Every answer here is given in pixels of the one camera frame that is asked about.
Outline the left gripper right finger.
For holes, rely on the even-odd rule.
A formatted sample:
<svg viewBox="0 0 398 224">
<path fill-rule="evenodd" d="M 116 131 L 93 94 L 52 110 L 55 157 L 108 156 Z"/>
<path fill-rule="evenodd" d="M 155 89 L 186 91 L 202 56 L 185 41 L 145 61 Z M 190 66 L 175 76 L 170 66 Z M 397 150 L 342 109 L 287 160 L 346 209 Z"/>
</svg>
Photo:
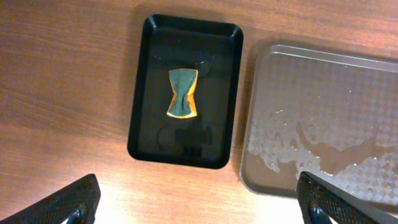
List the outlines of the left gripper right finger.
<svg viewBox="0 0 398 224">
<path fill-rule="evenodd" d="M 396 217 L 307 171 L 300 173 L 297 195 L 305 224 L 397 224 Z"/>
</svg>

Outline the green yellow sponge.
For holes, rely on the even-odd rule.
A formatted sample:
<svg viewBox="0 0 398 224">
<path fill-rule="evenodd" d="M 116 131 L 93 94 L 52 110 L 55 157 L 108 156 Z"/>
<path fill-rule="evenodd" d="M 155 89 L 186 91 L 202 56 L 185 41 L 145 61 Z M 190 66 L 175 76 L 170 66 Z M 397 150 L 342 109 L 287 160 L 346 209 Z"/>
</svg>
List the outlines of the green yellow sponge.
<svg viewBox="0 0 398 224">
<path fill-rule="evenodd" d="M 167 116 L 188 119 L 197 116 L 194 92 L 197 86 L 198 70 L 178 68 L 169 70 L 169 81 L 173 97 L 167 110 Z"/>
</svg>

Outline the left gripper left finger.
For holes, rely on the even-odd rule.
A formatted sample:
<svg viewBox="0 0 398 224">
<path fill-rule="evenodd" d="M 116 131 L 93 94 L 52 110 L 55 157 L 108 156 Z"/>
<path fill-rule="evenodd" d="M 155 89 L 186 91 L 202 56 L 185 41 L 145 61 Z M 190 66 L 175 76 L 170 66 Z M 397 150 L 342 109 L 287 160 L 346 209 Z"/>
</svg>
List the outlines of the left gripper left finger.
<svg viewBox="0 0 398 224">
<path fill-rule="evenodd" d="M 100 197 L 101 192 L 96 176 L 88 174 L 1 220 L 1 223 L 93 224 Z"/>
</svg>

